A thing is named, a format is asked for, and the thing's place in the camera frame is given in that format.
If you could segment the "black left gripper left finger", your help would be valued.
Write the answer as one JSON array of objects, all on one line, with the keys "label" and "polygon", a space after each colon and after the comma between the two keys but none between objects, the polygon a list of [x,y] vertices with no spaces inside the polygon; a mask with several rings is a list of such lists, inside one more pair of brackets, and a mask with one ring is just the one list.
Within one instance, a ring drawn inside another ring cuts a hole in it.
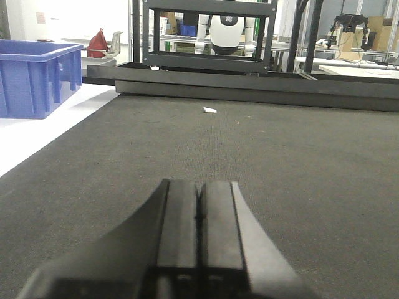
[{"label": "black left gripper left finger", "polygon": [[164,179],[99,239],[40,266],[20,298],[194,297],[197,188]]}]

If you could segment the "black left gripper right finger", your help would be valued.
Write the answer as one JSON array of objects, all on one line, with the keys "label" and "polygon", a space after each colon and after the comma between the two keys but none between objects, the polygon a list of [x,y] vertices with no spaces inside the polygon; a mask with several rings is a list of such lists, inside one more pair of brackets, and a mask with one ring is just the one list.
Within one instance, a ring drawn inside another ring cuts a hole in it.
[{"label": "black left gripper right finger", "polygon": [[307,298],[307,286],[262,229],[236,182],[200,195],[204,298]]}]

